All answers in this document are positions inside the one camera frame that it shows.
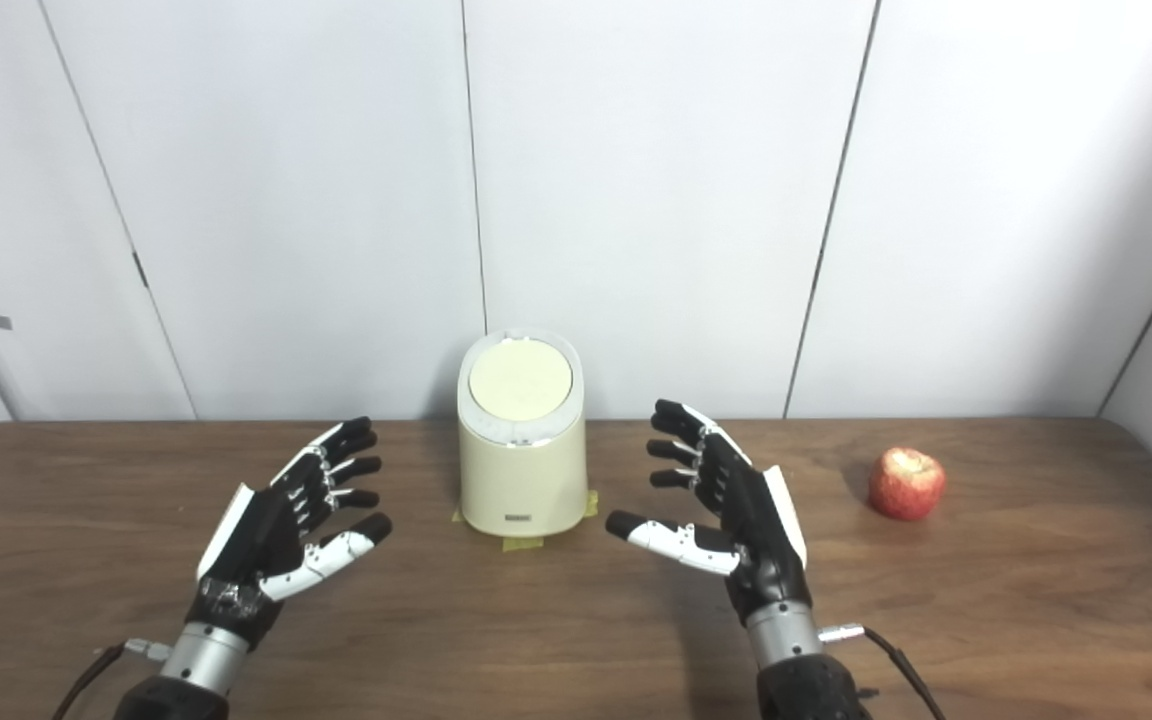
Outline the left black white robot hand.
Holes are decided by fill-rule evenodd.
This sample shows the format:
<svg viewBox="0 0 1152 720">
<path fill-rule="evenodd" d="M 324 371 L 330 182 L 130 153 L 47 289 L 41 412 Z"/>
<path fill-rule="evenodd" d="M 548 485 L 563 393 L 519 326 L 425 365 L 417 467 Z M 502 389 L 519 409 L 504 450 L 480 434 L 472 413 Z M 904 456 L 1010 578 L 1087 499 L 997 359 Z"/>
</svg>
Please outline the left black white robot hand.
<svg viewBox="0 0 1152 720">
<path fill-rule="evenodd" d="M 262 488 L 238 486 L 198 561 L 185 623 L 237 635 L 250 651 L 285 601 L 348 568 L 393 530 L 379 497 L 349 482 L 378 473 L 367 416 L 342 420 L 297 450 Z"/>
</svg>

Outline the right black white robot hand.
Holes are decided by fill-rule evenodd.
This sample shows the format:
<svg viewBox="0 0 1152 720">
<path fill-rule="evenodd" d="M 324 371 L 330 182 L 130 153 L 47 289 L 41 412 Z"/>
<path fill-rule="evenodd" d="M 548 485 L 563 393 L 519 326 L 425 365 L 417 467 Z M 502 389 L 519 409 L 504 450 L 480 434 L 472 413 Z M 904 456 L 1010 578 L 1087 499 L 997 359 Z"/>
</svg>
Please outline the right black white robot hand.
<svg viewBox="0 0 1152 720">
<path fill-rule="evenodd" d="M 685 488 L 719 524 L 679 524 L 614 510 L 605 529 L 641 550 L 723 577 L 742 626 L 767 607 L 810 609 L 803 533 L 785 480 L 773 469 L 756 469 L 726 429 L 691 406 L 659 397 L 650 423 L 668 437 L 650 439 L 647 454 L 677 464 L 650 473 L 652 487 Z"/>
</svg>

